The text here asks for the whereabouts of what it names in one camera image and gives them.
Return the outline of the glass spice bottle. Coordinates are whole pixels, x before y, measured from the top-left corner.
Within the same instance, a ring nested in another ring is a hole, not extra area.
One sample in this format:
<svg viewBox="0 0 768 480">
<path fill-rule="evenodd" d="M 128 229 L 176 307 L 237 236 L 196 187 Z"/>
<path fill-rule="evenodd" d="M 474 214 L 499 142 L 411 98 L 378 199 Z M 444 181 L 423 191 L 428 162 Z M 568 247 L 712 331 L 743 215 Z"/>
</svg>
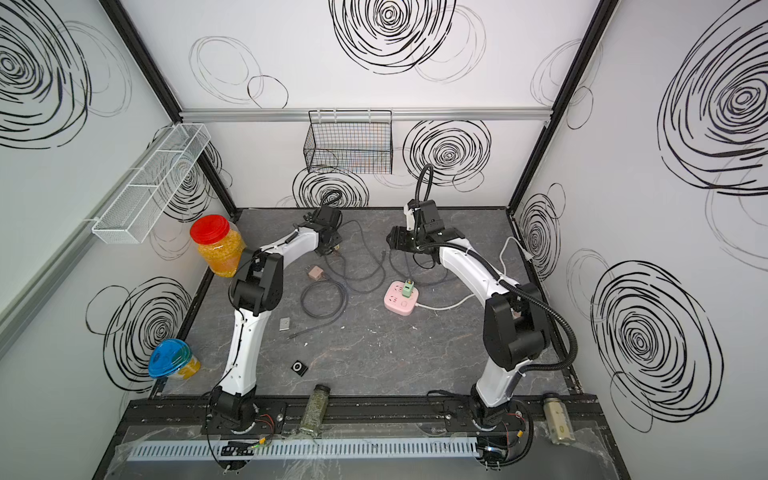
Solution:
<svg viewBox="0 0 768 480">
<path fill-rule="evenodd" d="M 321 426 L 329 404 L 331 389 L 323 384 L 314 387 L 302 415 L 299 432 L 312 437 L 320 435 Z"/>
</svg>

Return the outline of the red lid corn jar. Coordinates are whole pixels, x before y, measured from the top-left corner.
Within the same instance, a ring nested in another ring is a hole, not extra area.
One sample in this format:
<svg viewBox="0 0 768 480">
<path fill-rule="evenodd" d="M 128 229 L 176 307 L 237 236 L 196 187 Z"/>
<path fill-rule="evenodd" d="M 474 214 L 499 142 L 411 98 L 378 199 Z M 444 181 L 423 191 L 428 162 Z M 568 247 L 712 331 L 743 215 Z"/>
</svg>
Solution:
<svg viewBox="0 0 768 480">
<path fill-rule="evenodd" d="M 231 221 L 222 215 L 206 215 L 194 222 L 189 233 L 215 275 L 232 278 L 236 274 L 246 243 Z"/>
</svg>

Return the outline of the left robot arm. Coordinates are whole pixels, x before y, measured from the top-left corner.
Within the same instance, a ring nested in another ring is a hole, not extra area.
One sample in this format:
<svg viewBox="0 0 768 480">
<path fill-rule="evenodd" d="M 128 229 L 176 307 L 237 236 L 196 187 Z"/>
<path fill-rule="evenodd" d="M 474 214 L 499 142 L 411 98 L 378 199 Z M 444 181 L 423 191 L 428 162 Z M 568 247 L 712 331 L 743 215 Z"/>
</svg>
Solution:
<svg viewBox="0 0 768 480">
<path fill-rule="evenodd" d="M 283 296 L 284 270 L 310 252 L 331 253 L 341 242 L 341 222 L 340 209 L 321 206 L 284 237 L 243 252 L 228 290 L 234 309 L 232 342 L 222 378 L 209 397 L 214 425 L 236 434 L 256 425 L 257 360 L 268 320 Z"/>
</svg>

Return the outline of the aluminium wall rail back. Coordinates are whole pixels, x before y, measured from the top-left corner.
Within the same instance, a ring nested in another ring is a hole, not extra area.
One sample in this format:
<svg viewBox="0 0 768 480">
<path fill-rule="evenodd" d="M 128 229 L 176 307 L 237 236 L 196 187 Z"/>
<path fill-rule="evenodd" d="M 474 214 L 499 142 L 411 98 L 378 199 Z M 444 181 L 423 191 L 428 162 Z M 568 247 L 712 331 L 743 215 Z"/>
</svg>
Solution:
<svg viewBox="0 0 768 480">
<path fill-rule="evenodd" d="M 185 122 L 369 122 L 481 120 L 548 121 L 548 107 L 395 107 L 395 108 L 227 108 L 189 109 L 180 113 Z"/>
</svg>

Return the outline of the pink power strip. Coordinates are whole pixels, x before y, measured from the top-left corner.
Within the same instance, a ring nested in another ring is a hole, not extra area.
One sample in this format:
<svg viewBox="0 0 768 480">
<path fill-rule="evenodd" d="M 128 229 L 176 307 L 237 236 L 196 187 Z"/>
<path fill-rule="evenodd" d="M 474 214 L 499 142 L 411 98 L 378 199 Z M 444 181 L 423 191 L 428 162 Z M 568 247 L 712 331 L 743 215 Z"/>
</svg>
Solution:
<svg viewBox="0 0 768 480">
<path fill-rule="evenodd" d="M 405 282 L 394 281 L 388 287 L 384 295 L 384 307 L 400 316 L 409 316 L 416 308 L 419 297 L 419 291 L 415 286 L 410 286 L 410 295 L 403 295 Z"/>
</svg>

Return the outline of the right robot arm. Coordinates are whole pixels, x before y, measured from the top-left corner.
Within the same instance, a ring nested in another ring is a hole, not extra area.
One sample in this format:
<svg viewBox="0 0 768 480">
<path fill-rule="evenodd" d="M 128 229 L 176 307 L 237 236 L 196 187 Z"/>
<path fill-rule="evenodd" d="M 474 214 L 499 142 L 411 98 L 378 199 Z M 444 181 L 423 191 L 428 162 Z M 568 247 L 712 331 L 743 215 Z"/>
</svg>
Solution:
<svg viewBox="0 0 768 480">
<path fill-rule="evenodd" d="M 521 285 L 495 268 L 455 228 L 447 228 L 429 198 L 434 167 L 424 166 L 414 198 L 404 208 L 406 224 L 392 228 L 393 250 L 430 257 L 453 273 L 484 308 L 482 339 L 488 362 L 473 385 L 468 404 L 475 425 L 490 430 L 531 372 L 561 371 L 573 365 L 578 341 L 565 318 L 533 284 Z"/>
</svg>

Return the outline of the beige small bottle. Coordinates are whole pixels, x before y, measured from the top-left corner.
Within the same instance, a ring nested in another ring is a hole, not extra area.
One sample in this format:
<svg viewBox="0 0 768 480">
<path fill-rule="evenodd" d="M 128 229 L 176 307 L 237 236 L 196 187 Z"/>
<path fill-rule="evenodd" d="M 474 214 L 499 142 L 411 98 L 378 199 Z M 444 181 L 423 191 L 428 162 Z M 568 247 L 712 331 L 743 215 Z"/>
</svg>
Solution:
<svg viewBox="0 0 768 480">
<path fill-rule="evenodd" d="M 543 397 L 542 408 L 550 441 L 555 445 L 572 445 L 575 432 L 565 403 L 555 394 Z"/>
</svg>

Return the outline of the blue lid jar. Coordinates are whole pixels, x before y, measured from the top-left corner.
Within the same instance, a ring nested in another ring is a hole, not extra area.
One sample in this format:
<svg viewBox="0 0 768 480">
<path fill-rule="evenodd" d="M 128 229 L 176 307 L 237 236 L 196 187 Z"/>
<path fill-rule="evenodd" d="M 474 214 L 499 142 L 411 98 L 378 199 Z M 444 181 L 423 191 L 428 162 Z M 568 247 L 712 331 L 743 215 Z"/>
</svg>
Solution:
<svg viewBox="0 0 768 480">
<path fill-rule="evenodd" d="M 161 342 L 152 353 L 148 373 L 153 379 L 187 380 L 201 368 L 201 362 L 183 340 L 168 339 Z"/>
</svg>

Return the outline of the green charger plug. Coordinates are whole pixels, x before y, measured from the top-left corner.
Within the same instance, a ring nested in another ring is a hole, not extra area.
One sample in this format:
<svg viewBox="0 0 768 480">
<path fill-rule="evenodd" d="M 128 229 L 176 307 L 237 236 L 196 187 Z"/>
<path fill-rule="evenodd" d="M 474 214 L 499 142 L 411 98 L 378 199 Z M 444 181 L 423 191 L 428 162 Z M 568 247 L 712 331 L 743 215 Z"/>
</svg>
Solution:
<svg viewBox="0 0 768 480">
<path fill-rule="evenodd" d="M 411 279 L 407 279 L 402 286 L 401 293 L 404 298 L 410 298 L 413 294 L 415 282 Z"/>
</svg>

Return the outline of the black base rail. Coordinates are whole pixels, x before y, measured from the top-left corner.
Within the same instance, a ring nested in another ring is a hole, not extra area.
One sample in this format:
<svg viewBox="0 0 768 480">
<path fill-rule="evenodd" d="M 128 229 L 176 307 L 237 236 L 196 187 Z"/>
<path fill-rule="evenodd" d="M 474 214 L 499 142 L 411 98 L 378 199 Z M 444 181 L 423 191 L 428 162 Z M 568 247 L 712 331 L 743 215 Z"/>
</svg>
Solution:
<svg viewBox="0 0 768 480">
<path fill-rule="evenodd" d="M 257 396 L 257 413 L 244 426 L 232 427 L 214 419 L 207 401 L 198 396 L 168 396 L 136 400 L 129 406 L 116 428 L 116 438 L 131 428 L 148 431 L 162 427 L 190 427 L 194 432 L 223 437 L 254 437 L 258 434 L 287 434 L 298 428 L 307 396 Z M 439 430 L 478 432 L 469 401 L 458 396 L 332 396 L 322 425 L 419 424 Z"/>
</svg>

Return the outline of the aluminium wall rail left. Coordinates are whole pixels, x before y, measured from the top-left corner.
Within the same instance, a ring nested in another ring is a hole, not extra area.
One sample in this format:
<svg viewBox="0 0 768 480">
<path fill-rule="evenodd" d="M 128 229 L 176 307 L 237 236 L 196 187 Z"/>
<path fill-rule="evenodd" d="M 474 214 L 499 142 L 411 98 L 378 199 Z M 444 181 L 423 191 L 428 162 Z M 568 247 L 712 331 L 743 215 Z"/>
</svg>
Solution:
<svg viewBox="0 0 768 480">
<path fill-rule="evenodd" d="M 144 161 L 149 159 L 151 149 L 159 146 L 176 125 L 178 123 L 169 124 L 157 131 L 134 164 L 126 170 L 118 182 L 86 215 L 86 218 L 78 223 L 63 244 L 4 307 L 1 311 L 1 358 L 4 358 L 13 348 L 40 310 L 91 249 L 95 243 L 94 235 L 91 233 L 92 225 L 128 186 L 130 179 L 141 169 Z"/>
</svg>

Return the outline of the black mp3 player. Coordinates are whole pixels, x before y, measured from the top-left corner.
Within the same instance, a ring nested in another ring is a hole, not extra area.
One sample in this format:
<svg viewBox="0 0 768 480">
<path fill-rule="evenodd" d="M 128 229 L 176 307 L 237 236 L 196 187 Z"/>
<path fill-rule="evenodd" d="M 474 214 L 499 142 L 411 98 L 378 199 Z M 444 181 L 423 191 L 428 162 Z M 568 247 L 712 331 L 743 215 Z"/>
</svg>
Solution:
<svg viewBox="0 0 768 480">
<path fill-rule="evenodd" d="M 302 361 L 296 360 L 291 365 L 291 370 L 299 376 L 304 376 L 309 367 Z"/>
</svg>

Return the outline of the brown pink charger plug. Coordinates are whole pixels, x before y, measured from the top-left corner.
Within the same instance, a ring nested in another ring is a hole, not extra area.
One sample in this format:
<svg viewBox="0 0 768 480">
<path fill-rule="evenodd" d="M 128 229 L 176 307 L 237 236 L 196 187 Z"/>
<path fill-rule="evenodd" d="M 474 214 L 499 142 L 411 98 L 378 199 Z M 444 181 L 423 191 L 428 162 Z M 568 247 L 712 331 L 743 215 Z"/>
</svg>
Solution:
<svg viewBox="0 0 768 480">
<path fill-rule="evenodd" d="M 317 265 L 313 266 L 309 270 L 308 276 L 313 281 L 321 281 L 321 280 L 323 280 L 325 278 L 324 270 L 320 266 L 317 266 Z"/>
</svg>

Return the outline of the aluminium wall rail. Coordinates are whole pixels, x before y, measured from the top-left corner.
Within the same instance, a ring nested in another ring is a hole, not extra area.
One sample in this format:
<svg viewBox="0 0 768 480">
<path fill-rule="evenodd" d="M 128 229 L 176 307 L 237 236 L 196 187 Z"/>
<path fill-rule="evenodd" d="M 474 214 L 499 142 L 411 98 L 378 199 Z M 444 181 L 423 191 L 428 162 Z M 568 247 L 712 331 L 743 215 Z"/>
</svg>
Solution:
<svg viewBox="0 0 768 480">
<path fill-rule="evenodd" d="M 144 161 L 149 159 L 151 149 L 159 146 L 176 125 L 178 123 L 169 124 L 157 131 L 134 164 L 126 170 L 118 182 L 86 215 L 86 218 L 78 223 L 63 244 L 4 307 L 1 311 L 1 358 L 4 358 L 13 348 L 40 310 L 91 249 L 95 243 L 94 235 L 91 233 L 92 225 L 128 186 L 130 179 L 141 169 Z"/>
<path fill-rule="evenodd" d="M 481 120 L 548 121 L 548 107 L 395 107 L 395 108 L 227 108 L 189 109 L 180 113 L 185 122 L 369 122 Z"/>
</svg>

